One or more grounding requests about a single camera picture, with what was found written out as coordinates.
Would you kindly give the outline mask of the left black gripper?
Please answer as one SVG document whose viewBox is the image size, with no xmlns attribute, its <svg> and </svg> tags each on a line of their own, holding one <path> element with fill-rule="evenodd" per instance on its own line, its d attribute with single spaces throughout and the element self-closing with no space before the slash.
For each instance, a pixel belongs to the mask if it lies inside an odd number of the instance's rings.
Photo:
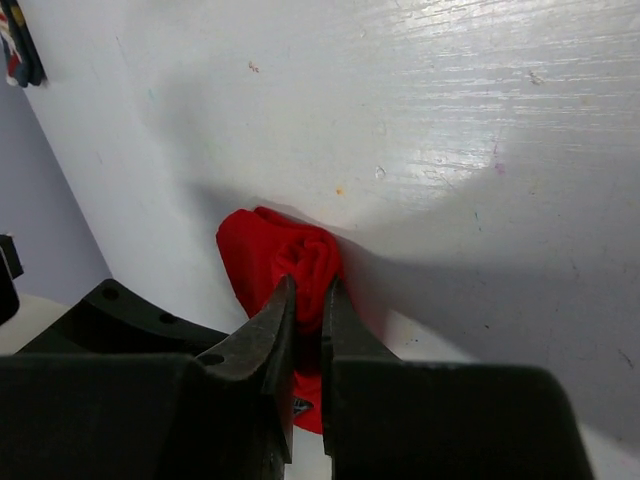
<svg viewBox="0 0 640 480">
<path fill-rule="evenodd" d="M 106 279 L 18 352 L 199 355 L 226 337 Z"/>
</svg>

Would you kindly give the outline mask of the red Christmas sock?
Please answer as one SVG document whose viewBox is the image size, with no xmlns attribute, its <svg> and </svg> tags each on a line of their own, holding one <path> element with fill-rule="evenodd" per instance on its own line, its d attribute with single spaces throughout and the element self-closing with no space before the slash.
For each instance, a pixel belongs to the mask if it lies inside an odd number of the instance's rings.
<svg viewBox="0 0 640 480">
<path fill-rule="evenodd" d="M 282 277 L 294 279 L 294 424 L 321 434 L 324 299 L 334 278 L 344 276 L 335 238 L 320 227 L 257 207 L 229 215 L 216 242 L 236 298 L 250 318 L 267 304 Z"/>
</svg>

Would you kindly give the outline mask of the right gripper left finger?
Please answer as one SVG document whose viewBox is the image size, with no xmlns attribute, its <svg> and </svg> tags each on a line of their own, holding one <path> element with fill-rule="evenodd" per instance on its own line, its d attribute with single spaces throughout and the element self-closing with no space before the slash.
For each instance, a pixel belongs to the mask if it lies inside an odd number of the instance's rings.
<svg viewBox="0 0 640 480">
<path fill-rule="evenodd" d="M 1 359 L 5 479 L 280 479 L 292 461 L 295 284 L 217 345 Z"/>
</svg>

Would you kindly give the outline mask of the navy patterned sock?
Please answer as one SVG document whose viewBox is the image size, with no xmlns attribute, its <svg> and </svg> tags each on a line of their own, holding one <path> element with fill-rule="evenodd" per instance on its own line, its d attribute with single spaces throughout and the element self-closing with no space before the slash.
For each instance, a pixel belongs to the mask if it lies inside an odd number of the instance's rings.
<svg viewBox="0 0 640 480">
<path fill-rule="evenodd" d="M 1 46 L 9 85 L 40 86 L 46 73 L 17 1 L 1 0 Z"/>
</svg>

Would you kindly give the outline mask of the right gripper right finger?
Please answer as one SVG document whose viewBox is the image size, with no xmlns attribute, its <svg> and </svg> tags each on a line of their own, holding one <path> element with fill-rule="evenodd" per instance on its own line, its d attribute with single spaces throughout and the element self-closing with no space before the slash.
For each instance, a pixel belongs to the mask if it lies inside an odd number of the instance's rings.
<svg viewBox="0 0 640 480">
<path fill-rule="evenodd" d="M 321 340 L 324 448 L 336 479 L 590 479 L 569 399 L 530 366 L 402 360 L 335 280 Z"/>
</svg>

